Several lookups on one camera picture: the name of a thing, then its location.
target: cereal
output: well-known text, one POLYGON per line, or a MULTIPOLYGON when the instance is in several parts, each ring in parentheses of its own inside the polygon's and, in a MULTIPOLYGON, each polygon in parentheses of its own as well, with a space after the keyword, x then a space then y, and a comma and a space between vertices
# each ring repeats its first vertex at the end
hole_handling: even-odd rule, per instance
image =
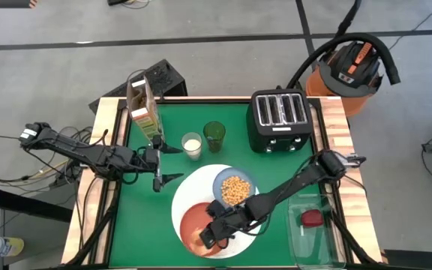
POLYGON ((230 176, 221 187, 223 201, 230 206, 237 205, 248 198, 250 188, 251 185, 239 176, 230 176))

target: blue bowl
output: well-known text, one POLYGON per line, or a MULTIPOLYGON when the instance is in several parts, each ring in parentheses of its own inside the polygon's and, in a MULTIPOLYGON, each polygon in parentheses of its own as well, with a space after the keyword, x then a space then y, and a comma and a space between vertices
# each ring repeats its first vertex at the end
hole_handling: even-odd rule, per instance
POLYGON ((238 176, 240 179, 246 181, 250 185, 249 195, 253 196, 256 193, 256 185, 251 181, 251 178, 244 172, 239 169, 230 167, 223 169, 216 175, 216 179, 213 182, 213 195, 216 200, 218 200, 225 208, 232 207, 223 201, 223 193, 221 191, 221 187, 223 186, 224 180, 228 179, 231 176, 238 176))

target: orange vacuum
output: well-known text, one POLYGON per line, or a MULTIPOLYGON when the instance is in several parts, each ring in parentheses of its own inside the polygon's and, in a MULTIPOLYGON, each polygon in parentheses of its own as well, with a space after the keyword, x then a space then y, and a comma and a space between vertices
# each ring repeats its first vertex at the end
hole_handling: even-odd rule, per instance
POLYGON ((335 37, 309 56, 287 86, 288 89, 295 88, 303 72, 321 56, 306 82, 306 93, 309 96, 342 97, 347 116, 359 113, 368 98, 378 91, 383 78, 378 73, 380 59, 389 82, 394 85, 401 81, 391 53, 380 39, 365 33, 344 34, 360 3, 360 0, 355 1, 335 37), (348 41, 352 42, 335 50, 337 45, 348 41))

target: red plate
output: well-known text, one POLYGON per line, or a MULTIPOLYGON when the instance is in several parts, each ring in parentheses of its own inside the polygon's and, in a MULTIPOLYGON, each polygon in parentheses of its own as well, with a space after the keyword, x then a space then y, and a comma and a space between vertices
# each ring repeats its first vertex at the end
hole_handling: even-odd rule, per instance
MULTIPOLYGON (((200 233, 212 221, 212 218, 206 213, 209 202, 202 202, 191 206, 181 219, 179 233, 183 245, 193 254, 200 257, 209 257, 220 252, 221 249, 215 245, 207 249, 200 239, 200 233)), ((226 246, 227 240, 219 242, 220 246, 226 246)))

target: wooden table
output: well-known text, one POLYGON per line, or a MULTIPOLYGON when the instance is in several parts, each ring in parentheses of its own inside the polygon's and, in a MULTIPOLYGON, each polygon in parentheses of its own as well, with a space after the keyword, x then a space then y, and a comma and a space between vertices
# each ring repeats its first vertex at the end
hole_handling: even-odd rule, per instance
MULTIPOLYGON (((167 100, 248 100, 250 97, 167 97, 167 100)), ((347 119, 344 114, 343 104, 339 97, 311 97, 319 98, 321 106, 322 120, 324 121, 327 143, 330 149, 340 152, 343 155, 348 155, 354 152, 353 141, 351 140, 350 130, 348 128, 347 119)), ((127 109, 121 109, 125 105, 125 98, 123 97, 103 97, 100 99, 99 107, 94 120, 93 133, 91 135, 91 143, 100 139, 103 132, 107 129, 109 133, 106 135, 105 143, 122 145, 125 141, 125 133, 128 123, 128 117, 117 117, 118 113, 123 115, 128 114, 127 109)), ((316 145, 318 149, 323 148, 324 135, 320 130, 319 121, 315 108, 313 110, 313 125, 315 130, 316 145)), ((358 169, 348 169, 347 175, 362 183, 362 178, 358 169)), ((85 223, 83 228, 83 238, 86 240, 95 227, 96 217, 98 215, 99 204, 101 201, 103 181, 97 179, 88 190, 89 184, 94 178, 91 170, 86 169, 81 178, 78 201, 80 207, 83 205, 83 200, 86 193, 88 199, 86 203, 85 223)), ((110 203, 113 196, 112 190, 115 183, 109 184, 107 191, 106 205, 110 203)), ((348 230, 355 237, 356 241, 364 248, 367 254, 375 259, 381 261, 380 249, 377 243, 376 233, 374 232, 374 225, 371 219, 371 213, 368 207, 368 201, 365 192, 349 181, 341 181, 340 188, 340 201, 343 206, 344 218, 348 230)), ((101 233, 100 241, 97 245, 95 252, 95 263, 103 263, 105 258, 105 247, 107 245, 108 226, 101 233)), ((70 228, 67 235, 67 241, 64 248, 62 263, 71 260, 79 249, 80 241, 80 225, 78 223, 76 206, 73 211, 73 218, 70 223, 70 228)))

